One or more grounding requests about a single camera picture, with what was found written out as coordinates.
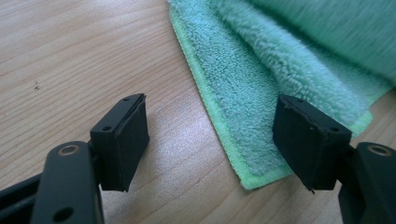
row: green cloth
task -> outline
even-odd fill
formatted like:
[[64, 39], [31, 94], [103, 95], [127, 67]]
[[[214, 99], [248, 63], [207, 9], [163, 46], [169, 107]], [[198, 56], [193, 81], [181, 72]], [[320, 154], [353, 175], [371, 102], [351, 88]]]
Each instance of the green cloth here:
[[242, 0], [171, 0], [170, 18], [206, 110], [245, 189], [291, 174], [272, 140], [280, 92], [359, 134], [390, 82]]

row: teal towel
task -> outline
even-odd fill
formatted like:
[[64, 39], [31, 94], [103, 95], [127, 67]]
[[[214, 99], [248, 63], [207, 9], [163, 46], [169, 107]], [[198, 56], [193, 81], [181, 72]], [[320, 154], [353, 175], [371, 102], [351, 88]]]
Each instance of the teal towel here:
[[280, 92], [305, 99], [353, 133], [392, 88], [290, 22], [242, 0], [171, 0], [170, 18], [232, 167], [245, 189], [289, 175], [272, 140]]

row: wood grain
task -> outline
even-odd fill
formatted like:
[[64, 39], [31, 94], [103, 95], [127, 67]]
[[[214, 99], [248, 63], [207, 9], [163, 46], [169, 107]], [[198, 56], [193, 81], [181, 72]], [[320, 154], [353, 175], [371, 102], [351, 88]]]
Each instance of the wood grain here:
[[[341, 223], [337, 190], [295, 175], [239, 185], [168, 19], [166, 1], [0, 3], [0, 189], [89, 140], [120, 98], [148, 96], [151, 141], [128, 193], [103, 192], [106, 223]], [[356, 139], [396, 148], [396, 91]]]

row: light wood tabletop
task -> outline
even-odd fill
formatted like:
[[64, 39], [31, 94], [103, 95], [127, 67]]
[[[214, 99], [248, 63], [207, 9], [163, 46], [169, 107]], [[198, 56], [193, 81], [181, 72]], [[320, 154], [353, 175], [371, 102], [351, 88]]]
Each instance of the light wood tabletop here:
[[[291, 175], [244, 190], [206, 114], [166, 1], [0, 3], [0, 189], [47, 153], [89, 140], [119, 99], [147, 95], [148, 148], [128, 193], [103, 192], [106, 223], [342, 223], [338, 190]], [[359, 141], [396, 148], [396, 90]]]

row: terry cloth fabric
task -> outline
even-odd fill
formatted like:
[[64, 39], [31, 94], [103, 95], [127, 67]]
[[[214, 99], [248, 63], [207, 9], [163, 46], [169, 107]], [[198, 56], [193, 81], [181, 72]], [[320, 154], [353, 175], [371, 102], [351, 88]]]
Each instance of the terry cloth fabric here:
[[369, 106], [392, 88], [380, 74], [324, 48], [265, 6], [243, 0], [169, 3], [206, 110], [245, 189], [291, 174], [272, 139], [280, 93], [306, 100], [356, 135], [372, 119]]

